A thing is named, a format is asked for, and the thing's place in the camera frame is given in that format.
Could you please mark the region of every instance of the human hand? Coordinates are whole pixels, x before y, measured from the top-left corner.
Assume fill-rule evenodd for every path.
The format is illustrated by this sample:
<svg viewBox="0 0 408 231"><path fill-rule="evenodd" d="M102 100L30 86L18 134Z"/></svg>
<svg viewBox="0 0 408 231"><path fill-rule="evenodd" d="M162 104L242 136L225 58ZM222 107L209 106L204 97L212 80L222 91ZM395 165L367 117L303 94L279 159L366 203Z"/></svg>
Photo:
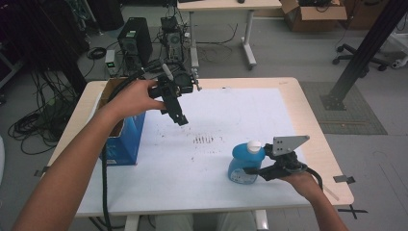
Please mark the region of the human hand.
<svg viewBox="0 0 408 231"><path fill-rule="evenodd" d="M138 115L147 110L164 110L165 103L149 97L148 90L157 86L154 80L137 80L130 83L105 107L118 119Z"/></svg>
<svg viewBox="0 0 408 231"><path fill-rule="evenodd" d="M309 172L294 173L280 179L290 183L300 195L309 201L324 195L315 178Z"/></svg>

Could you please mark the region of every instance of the white label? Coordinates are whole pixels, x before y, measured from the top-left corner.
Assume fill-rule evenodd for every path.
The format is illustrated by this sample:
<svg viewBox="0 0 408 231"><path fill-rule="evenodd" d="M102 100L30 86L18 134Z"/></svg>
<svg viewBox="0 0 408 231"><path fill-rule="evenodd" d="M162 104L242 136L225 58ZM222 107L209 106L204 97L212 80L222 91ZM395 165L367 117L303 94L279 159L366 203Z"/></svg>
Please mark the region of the white label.
<svg viewBox="0 0 408 231"><path fill-rule="evenodd" d="M108 164L108 165L116 165L116 160L106 160L106 164Z"/></svg>
<svg viewBox="0 0 408 231"><path fill-rule="evenodd" d="M255 181L257 175L248 175L242 168L231 172L231 180L240 184L251 184Z"/></svg>

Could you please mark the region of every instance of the blue box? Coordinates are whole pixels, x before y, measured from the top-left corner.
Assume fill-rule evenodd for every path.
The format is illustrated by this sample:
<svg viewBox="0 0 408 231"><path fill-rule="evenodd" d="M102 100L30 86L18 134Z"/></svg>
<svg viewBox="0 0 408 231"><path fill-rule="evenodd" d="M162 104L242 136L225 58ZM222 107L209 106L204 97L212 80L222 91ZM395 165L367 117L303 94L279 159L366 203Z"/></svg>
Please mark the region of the blue box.
<svg viewBox="0 0 408 231"><path fill-rule="evenodd" d="M98 109L108 102L111 92L123 80L124 78L119 78L108 81L99 100ZM108 166L131 166L136 164L144 117L145 113L126 117L116 125L107 139Z"/></svg>

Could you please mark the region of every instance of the black metal pole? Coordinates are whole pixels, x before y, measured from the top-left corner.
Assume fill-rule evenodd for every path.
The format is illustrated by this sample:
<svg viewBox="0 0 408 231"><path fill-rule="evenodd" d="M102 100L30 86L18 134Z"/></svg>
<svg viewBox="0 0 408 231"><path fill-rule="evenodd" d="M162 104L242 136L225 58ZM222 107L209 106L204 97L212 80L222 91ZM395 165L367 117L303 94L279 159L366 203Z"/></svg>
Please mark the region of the black metal pole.
<svg viewBox="0 0 408 231"><path fill-rule="evenodd" d="M343 100L345 96L407 11L407 0L390 0L372 25L333 89L328 95L320 97L326 110L344 110Z"/></svg>

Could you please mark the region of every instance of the white paper sheet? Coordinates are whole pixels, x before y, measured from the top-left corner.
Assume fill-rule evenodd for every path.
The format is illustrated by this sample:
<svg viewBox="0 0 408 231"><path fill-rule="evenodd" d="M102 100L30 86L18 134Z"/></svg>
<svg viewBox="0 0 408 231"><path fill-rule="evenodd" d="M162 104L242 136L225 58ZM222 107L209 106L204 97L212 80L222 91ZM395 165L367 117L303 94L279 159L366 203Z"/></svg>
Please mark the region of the white paper sheet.
<svg viewBox="0 0 408 231"><path fill-rule="evenodd" d="M159 111L146 114L138 164L108 167L113 214L226 211L307 204L292 186L258 177L240 185L227 177L232 149L252 140L294 136L278 89L219 89L179 98L189 124L179 126ZM300 148L299 161L305 162ZM263 167L273 161L268 157ZM78 215L102 211L98 161Z"/></svg>

